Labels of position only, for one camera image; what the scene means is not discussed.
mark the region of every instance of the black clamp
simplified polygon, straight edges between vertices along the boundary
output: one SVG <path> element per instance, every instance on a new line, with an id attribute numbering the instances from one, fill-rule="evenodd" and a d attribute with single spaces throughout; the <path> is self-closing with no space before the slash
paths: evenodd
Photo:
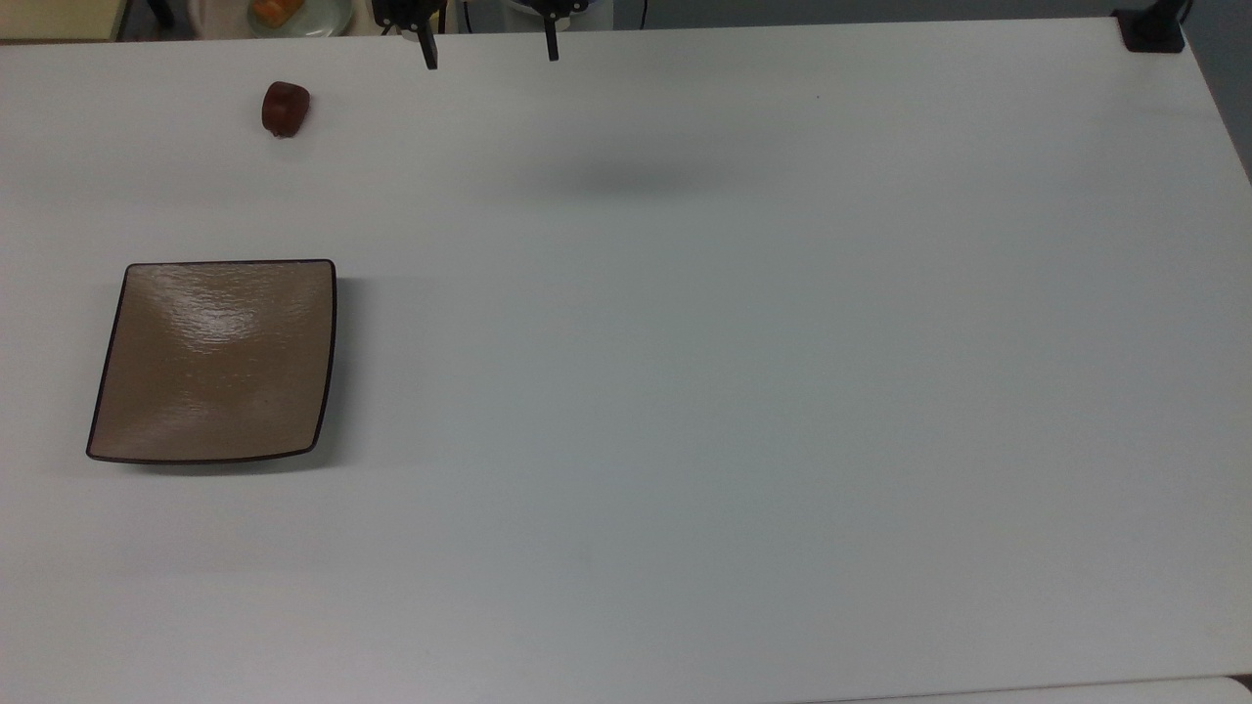
<path id="1" fill-rule="evenodd" d="M 1113 10 L 1122 30 L 1122 41 L 1131 51 L 1144 54 L 1178 54 L 1187 41 L 1182 38 L 1182 23 L 1187 19 L 1178 13 L 1191 0 L 1158 0 L 1147 10 Z"/>
<path id="2" fill-rule="evenodd" d="M 556 23 L 563 20 L 573 13 L 587 9 L 590 0 L 527 0 L 526 4 L 538 13 L 543 19 L 543 34 L 548 40 L 548 60 L 555 61 L 561 58 L 556 50 Z"/>
<path id="3" fill-rule="evenodd" d="M 374 23 L 383 28 L 383 34 L 396 28 L 397 31 L 411 31 L 422 45 L 422 58 L 426 68 L 439 68 L 439 49 L 434 45 L 431 31 L 431 18 L 443 10 L 447 0 L 371 0 L 374 10 Z"/>

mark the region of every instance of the food on plate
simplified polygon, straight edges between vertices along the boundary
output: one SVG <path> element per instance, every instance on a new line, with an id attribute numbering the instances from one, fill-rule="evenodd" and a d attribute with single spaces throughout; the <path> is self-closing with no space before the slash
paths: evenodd
<path id="1" fill-rule="evenodd" d="M 292 19 L 304 0 L 252 0 L 252 14 L 269 29 L 278 29 Z"/>

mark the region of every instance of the square plate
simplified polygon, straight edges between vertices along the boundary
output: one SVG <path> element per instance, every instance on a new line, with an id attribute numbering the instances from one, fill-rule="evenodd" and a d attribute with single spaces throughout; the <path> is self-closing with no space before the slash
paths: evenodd
<path id="1" fill-rule="evenodd" d="M 329 259 L 131 264 L 88 456 L 204 463 L 308 452 L 334 317 Z"/>

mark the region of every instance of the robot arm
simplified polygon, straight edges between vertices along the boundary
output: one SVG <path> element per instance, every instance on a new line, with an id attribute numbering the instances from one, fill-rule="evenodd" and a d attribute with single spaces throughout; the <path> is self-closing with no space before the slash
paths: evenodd
<path id="1" fill-rule="evenodd" d="M 412 33 L 422 45 L 426 68 L 439 68 L 439 51 L 431 33 L 431 18 L 439 10 L 446 10 L 447 0 L 371 0 L 374 21 L 383 28 L 383 34 L 396 28 L 399 33 Z M 587 9 L 588 0 L 526 0 L 532 10 L 543 19 L 543 34 L 547 35 L 548 60 L 556 61 L 560 54 L 556 48 L 556 23 L 573 13 Z"/>

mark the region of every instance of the table surface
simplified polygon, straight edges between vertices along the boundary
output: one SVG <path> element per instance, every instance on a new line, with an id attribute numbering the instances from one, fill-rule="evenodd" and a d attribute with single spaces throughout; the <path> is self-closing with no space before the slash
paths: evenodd
<path id="1" fill-rule="evenodd" d="M 1249 704 L 1247 688 L 1224 678 L 1057 686 L 982 694 L 875 699 L 874 704 Z"/>
<path id="2" fill-rule="evenodd" d="M 126 0 L 5 0 L 0 41 L 109 41 Z"/>
<path id="3" fill-rule="evenodd" d="M 1252 189 L 1189 53 L 1106 19 L 561 43 L 0 48 L 0 693 L 1252 670 Z M 126 264 L 303 257 L 342 277 L 317 451 L 83 455 Z"/>

